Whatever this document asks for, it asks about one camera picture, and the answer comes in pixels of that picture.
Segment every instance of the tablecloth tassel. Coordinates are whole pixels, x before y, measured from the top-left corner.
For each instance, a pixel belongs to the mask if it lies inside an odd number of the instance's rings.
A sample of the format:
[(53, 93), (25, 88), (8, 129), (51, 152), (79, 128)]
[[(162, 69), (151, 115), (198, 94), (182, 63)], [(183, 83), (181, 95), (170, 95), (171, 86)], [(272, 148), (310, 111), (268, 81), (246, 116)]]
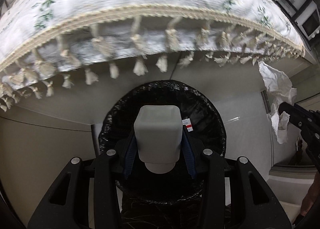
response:
[(276, 51), (276, 48), (277, 48), (277, 46), (275, 44), (273, 44), (268, 50), (269, 55), (272, 55)]
[(156, 66), (160, 69), (160, 72), (164, 73), (168, 70), (168, 61), (167, 61), (167, 55), (162, 54), (159, 56), (158, 61), (156, 63)]
[(254, 37), (254, 38), (250, 39), (247, 42), (247, 48), (254, 50), (257, 47), (258, 41), (259, 41), (258, 37)]
[(38, 87), (34, 87), (34, 86), (28, 86), (35, 94), (37, 99), (41, 99), (42, 98), (42, 94), (41, 92), (38, 91)]
[(94, 72), (92, 72), (89, 67), (86, 67), (84, 69), (84, 72), (85, 72), (85, 83), (87, 85), (91, 85), (94, 82), (98, 82), (99, 81), (98, 75), (95, 74)]
[(240, 63), (245, 64), (246, 62), (248, 62), (251, 59), (252, 59), (252, 55), (249, 55), (247, 57), (242, 57), (242, 58), (240, 58)]
[(302, 50), (300, 52), (300, 56), (303, 58), (306, 56), (306, 50), (304, 48), (302, 48)]
[(240, 56), (239, 55), (236, 55), (235, 57), (231, 57), (228, 62), (232, 65), (234, 65), (236, 62), (238, 62), (240, 59)]
[(167, 36), (167, 47), (170, 51), (179, 51), (180, 44), (177, 38), (177, 31), (175, 29), (178, 22), (180, 22), (182, 17), (175, 17), (167, 25), (167, 29), (165, 30)]
[(143, 62), (143, 58), (141, 56), (138, 56), (136, 59), (136, 64), (134, 65), (133, 72), (137, 76), (145, 75), (145, 73), (148, 73), (148, 69), (145, 66)]
[(224, 57), (219, 57), (219, 58), (216, 58), (214, 57), (214, 61), (217, 62), (219, 64), (219, 66), (224, 66), (230, 59), (230, 56), (231, 56), (231, 53), (229, 52), (226, 56)]
[(284, 50), (284, 47), (283, 46), (281, 46), (281, 47), (279, 47), (276, 51), (275, 51), (275, 55), (276, 56), (280, 56), (281, 54), (282, 54), (282, 51)]
[(251, 33), (254, 29), (253, 28), (248, 28), (244, 32), (241, 32), (239, 35), (235, 36), (231, 43), (234, 46), (237, 46), (241, 41), (244, 41), (247, 38), (247, 34)]
[(296, 54), (295, 52), (290, 52), (289, 55), (288, 55), (288, 58), (294, 57), (295, 54)]
[(74, 84), (71, 82), (70, 80), (70, 76), (69, 74), (62, 74), (63, 75), (63, 79), (64, 79), (64, 82), (62, 84), (62, 87), (64, 88), (67, 88), (67, 89), (70, 89), (71, 86), (73, 86)]
[(201, 46), (203, 44), (208, 43), (208, 38), (209, 38), (210, 28), (211, 28), (210, 24), (211, 24), (211, 20), (207, 20), (205, 25), (201, 28), (201, 31), (196, 38), (197, 46)]
[(7, 105), (7, 108), (11, 109), (12, 101), (6, 97), (2, 97), (1, 99), (5, 102), (5, 104)]
[(4, 94), (9, 95), (10, 97), (12, 97), (13, 95), (12, 87), (5, 82), (0, 82), (0, 90), (2, 90)]
[(7, 107), (6, 107), (6, 106), (0, 104), (0, 108), (1, 108), (4, 112), (7, 112)]
[(45, 61), (41, 57), (38, 49), (33, 48), (31, 52), (35, 55), (35, 67), (38, 70), (38, 72), (45, 76), (45, 78), (53, 76), (55, 71), (57, 70), (56, 67), (52, 63)]
[(90, 25), (90, 32), (91, 32), (91, 35), (94, 37), (94, 38), (99, 38), (100, 37), (100, 24), (99, 23), (93, 23)]
[(56, 37), (58, 43), (58, 49), (60, 51), (61, 57), (68, 62), (69, 64), (73, 65), (74, 67), (80, 67), (81, 62), (76, 56), (69, 51), (69, 45), (66, 42), (63, 35), (58, 35)]
[(190, 65), (191, 61), (193, 61), (194, 56), (195, 56), (195, 52), (190, 51), (189, 55), (187, 55), (184, 58), (181, 58), (178, 63), (178, 65), (180, 65), (180, 68), (183, 68), (183, 67)]
[(73, 65), (74, 67), (80, 67), (81, 62), (76, 56), (69, 51), (69, 49), (65, 49), (60, 53), (61, 57), (68, 62), (69, 64)]
[(264, 41), (258, 45), (259, 49), (268, 49), (272, 44), (268, 41)]
[(116, 63), (114, 61), (109, 62), (109, 71), (110, 71), (110, 77), (113, 79), (118, 78), (119, 76), (119, 68), (117, 67)]
[(21, 70), (24, 72), (24, 76), (29, 82), (38, 82), (38, 75), (35, 71), (32, 71), (27, 67), (22, 68)]
[(220, 43), (220, 46), (222, 47), (230, 46), (231, 44), (230, 34), (222, 31), (219, 43)]
[(260, 39), (263, 38), (266, 35), (265, 32), (260, 33), (259, 35), (253, 37), (247, 42), (247, 47), (251, 49), (255, 49), (257, 47), (257, 44), (259, 43)]
[(28, 98), (31, 96), (30, 93), (27, 92), (27, 90), (24, 90), (24, 91), (19, 91), (17, 90), (17, 93), (20, 95), (20, 96), (23, 96), (24, 98)]
[(272, 43), (272, 42), (276, 41), (276, 38), (275, 38), (275, 37), (270, 37), (270, 38), (268, 39), (268, 41), (269, 41), (270, 43)]
[(15, 85), (21, 86), (24, 81), (24, 72), (19, 74), (11, 74), (8, 76), (8, 80)]
[(136, 16), (133, 19), (133, 23), (131, 26), (131, 40), (135, 46), (135, 48), (140, 52), (141, 56), (144, 59), (147, 59), (146, 55), (150, 54), (151, 51), (148, 48), (145, 41), (142, 39), (142, 36), (138, 34), (140, 30), (140, 23), (141, 23), (142, 17)]
[(102, 36), (98, 38), (92, 38), (93, 47), (98, 50), (107, 60), (114, 57), (115, 48), (111, 42), (108, 42), (103, 39)]
[(46, 97), (50, 97), (54, 94), (54, 91), (53, 91), (53, 81), (50, 81), (50, 82), (47, 82), (47, 81), (42, 81), (46, 87), (47, 87), (47, 94), (46, 94)]
[(21, 98), (21, 97), (18, 96), (18, 95), (16, 95), (16, 94), (13, 94), (13, 95), (12, 95), (12, 98), (14, 99), (14, 103), (17, 104), (17, 103), (20, 101), (20, 98)]
[(259, 59), (258, 56), (255, 56), (253, 59), (252, 59), (252, 65), (254, 66), (257, 62), (257, 60)]
[(241, 32), (239, 35), (235, 36), (232, 40), (231, 40), (231, 44), (233, 46), (237, 46), (241, 41), (244, 41), (247, 38), (247, 35), (244, 34), (243, 32)]
[(206, 54), (200, 59), (200, 61), (202, 61), (202, 60), (204, 59), (206, 62), (209, 62), (210, 59), (213, 58), (213, 55), (214, 55), (214, 52), (213, 52), (213, 51), (210, 51), (209, 53), (206, 53)]
[(26, 78), (29, 82), (38, 82), (38, 74), (35, 71), (29, 69), (27, 66), (22, 65), (19, 60), (16, 60), (15, 63), (20, 68), (20, 72), (9, 77), (10, 81), (16, 85), (22, 85), (24, 78)]

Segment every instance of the crumpled tissue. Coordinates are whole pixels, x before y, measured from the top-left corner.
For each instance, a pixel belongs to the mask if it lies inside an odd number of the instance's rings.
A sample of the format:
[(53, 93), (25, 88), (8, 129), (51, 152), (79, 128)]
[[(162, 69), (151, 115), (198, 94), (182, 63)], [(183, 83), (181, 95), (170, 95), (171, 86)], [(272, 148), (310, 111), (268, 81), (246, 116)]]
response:
[(287, 129), (290, 115), (283, 112), (279, 116), (278, 108), (283, 102), (293, 105), (297, 96), (297, 89), (292, 88), (292, 82), (284, 72), (272, 68), (263, 61), (259, 62), (259, 72), (263, 78), (267, 92), (274, 96), (270, 116), (277, 141), (280, 144), (287, 143)]

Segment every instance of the metal screw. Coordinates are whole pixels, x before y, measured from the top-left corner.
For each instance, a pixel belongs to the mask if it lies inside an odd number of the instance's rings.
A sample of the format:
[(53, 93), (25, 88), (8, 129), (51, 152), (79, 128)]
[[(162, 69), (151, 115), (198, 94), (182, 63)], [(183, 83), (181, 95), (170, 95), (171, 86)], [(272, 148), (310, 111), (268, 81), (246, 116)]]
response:
[(80, 159), (79, 158), (73, 158), (72, 160), (71, 160), (71, 163), (72, 164), (78, 164), (80, 162)]
[(204, 150), (203, 150), (203, 154), (210, 156), (210, 155), (212, 154), (212, 150), (210, 150), (210, 149), (204, 149)]
[(240, 158), (239, 158), (239, 161), (240, 161), (241, 163), (243, 163), (243, 164), (248, 163), (248, 159), (247, 159), (246, 157), (240, 157)]
[(108, 156), (113, 156), (115, 153), (116, 153), (115, 150), (108, 150), (108, 151), (107, 151), (107, 155), (108, 155)]

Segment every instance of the microwave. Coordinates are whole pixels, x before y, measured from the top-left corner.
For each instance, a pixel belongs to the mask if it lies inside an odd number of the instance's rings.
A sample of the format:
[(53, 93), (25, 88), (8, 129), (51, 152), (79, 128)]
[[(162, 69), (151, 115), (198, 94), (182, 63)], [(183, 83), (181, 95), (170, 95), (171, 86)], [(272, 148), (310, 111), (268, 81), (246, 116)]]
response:
[(319, 33), (319, 11), (314, 1), (307, 6), (307, 8), (301, 13), (295, 22), (308, 40), (311, 40), (316, 34)]

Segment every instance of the green floral pattern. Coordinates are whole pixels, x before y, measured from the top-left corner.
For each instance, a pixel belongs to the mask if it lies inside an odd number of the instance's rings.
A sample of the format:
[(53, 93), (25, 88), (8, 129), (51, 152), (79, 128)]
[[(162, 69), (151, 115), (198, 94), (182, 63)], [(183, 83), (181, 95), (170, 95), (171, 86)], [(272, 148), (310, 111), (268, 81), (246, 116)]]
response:
[(40, 15), (37, 15), (38, 18), (34, 25), (36, 31), (45, 29), (48, 21), (54, 18), (53, 10), (51, 9), (51, 5), (54, 3), (55, 0), (40, 0), (31, 7), (32, 9), (39, 7)]
[(229, 13), (230, 11), (231, 11), (231, 7), (233, 6), (233, 5), (235, 5), (236, 4), (236, 2), (235, 2), (235, 0), (226, 0), (225, 2), (223, 2), (222, 3), (222, 8), (227, 12), (227, 13)]
[(259, 6), (258, 14), (261, 16), (259, 23), (271, 29), (270, 18), (266, 15), (266, 8)]
[(291, 31), (291, 24), (289, 21), (285, 22), (285, 27), (287, 28), (287, 31), (290, 32)]

